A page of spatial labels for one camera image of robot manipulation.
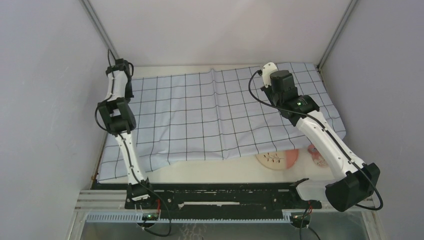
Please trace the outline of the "white checked tablecloth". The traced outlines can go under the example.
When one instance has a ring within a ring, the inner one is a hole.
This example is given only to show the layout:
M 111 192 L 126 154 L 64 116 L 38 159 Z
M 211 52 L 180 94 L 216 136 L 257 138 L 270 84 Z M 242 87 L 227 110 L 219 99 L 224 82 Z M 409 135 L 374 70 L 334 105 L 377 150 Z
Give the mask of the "white checked tablecloth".
M 138 163 L 153 172 L 177 162 L 222 161 L 300 149 L 308 138 L 264 105 L 256 67 L 136 78 L 129 107 Z

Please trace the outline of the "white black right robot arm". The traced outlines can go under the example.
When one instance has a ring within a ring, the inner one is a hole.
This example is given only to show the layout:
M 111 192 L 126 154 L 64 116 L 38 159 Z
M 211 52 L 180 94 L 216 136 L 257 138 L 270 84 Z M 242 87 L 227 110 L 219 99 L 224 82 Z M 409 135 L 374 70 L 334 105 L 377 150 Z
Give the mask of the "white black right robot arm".
M 256 73 L 262 77 L 261 91 L 268 99 L 259 103 L 278 110 L 300 130 L 322 155 L 333 175 L 332 180 L 305 178 L 296 182 L 295 191 L 289 194 L 289 203 L 302 208 L 308 201 L 326 201 L 339 212 L 353 206 L 381 210 L 384 202 L 377 190 L 380 168 L 375 163 L 365 163 L 347 147 L 314 99 L 298 93 L 292 73 L 265 68 Z

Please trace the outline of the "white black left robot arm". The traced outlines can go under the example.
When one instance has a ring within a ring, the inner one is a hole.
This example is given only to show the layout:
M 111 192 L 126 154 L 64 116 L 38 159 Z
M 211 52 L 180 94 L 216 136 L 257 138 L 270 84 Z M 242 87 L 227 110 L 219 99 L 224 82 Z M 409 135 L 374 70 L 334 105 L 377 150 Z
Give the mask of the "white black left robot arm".
M 138 162 L 137 145 L 134 143 L 133 131 L 136 129 L 136 119 L 129 103 L 134 97 L 132 76 L 134 65 L 119 58 L 114 65 L 109 65 L 105 71 L 108 87 L 105 99 L 97 104 L 95 121 L 100 115 L 103 126 L 100 128 L 114 136 L 122 152 L 128 181 L 127 201 L 138 203 L 149 209 L 156 203 L 157 196 L 153 192 L 146 172 Z

